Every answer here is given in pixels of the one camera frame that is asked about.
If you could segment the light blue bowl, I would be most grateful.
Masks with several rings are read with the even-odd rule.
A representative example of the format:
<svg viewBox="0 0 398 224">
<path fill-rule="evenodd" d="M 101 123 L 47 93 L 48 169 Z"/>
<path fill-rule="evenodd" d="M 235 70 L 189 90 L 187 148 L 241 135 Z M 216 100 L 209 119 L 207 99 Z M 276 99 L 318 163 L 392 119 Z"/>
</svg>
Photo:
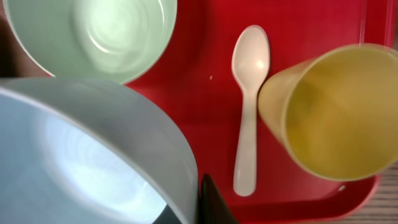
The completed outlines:
<svg viewBox="0 0 398 224">
<path fill-rule="evenodd" d="M 1 80 L 2 223 L 196 223 L 198 169 L 138 92 L 81 78 Z"/>
</svg>

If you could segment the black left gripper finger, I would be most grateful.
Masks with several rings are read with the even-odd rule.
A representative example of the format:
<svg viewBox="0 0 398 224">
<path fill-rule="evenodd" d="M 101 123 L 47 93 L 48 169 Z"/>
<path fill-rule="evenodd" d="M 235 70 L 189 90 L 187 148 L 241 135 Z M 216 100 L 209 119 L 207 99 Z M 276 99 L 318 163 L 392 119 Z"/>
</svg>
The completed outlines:
<svg viewBox="0 0 398 224">
<path fill-rule="evenodd" d="M 238 224 L 210 174 L 201 180 L 199 202 L 200 224 Z"/>
</svg>

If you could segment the yellow plastic cup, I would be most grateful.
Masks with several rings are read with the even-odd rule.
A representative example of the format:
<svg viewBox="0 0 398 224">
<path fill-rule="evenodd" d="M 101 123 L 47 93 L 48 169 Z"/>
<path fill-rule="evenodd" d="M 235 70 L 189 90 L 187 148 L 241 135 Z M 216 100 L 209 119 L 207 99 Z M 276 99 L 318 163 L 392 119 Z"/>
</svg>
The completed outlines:
<svg viewBox="0 0 398 224">
<path fill-rule="evenodd" d="M 303 170 L 354 181 L 397 162 L 397 51 L 377 44 L 331 50 L 271 76 L 261 119 Z"/>
</svg>

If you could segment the light green bowl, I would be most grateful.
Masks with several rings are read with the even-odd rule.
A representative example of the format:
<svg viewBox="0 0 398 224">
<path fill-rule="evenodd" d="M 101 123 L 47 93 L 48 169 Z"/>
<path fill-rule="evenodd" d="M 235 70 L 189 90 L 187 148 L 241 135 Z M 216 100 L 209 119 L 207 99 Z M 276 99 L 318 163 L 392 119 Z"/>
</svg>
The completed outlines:
<svg viewBox="0 0 398 224">
<path fill-rule="evenodd" d="M 160 59 L 177 0 L 5 0 L 12 33 L 53 77 L 129 83 Z"/>
</svg>

